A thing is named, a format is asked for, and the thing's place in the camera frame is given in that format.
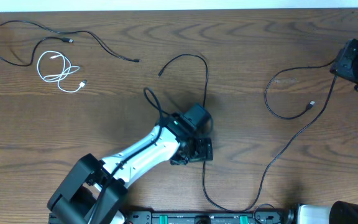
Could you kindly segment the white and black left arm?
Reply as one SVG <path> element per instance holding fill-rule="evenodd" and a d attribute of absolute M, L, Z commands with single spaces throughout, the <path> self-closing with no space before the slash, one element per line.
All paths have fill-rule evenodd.
<path fill-rule="evenodd" d="M 186 113 L 173 113 L 132 146 L 112 156 L 83 156 L 47 203 L 60 223 L 124 223 L 121 213 L 129 187 L 164 161 L 186 165 L 213 159 L 211 139 L 199 131 L 211 115 L 195 104 Z"/>

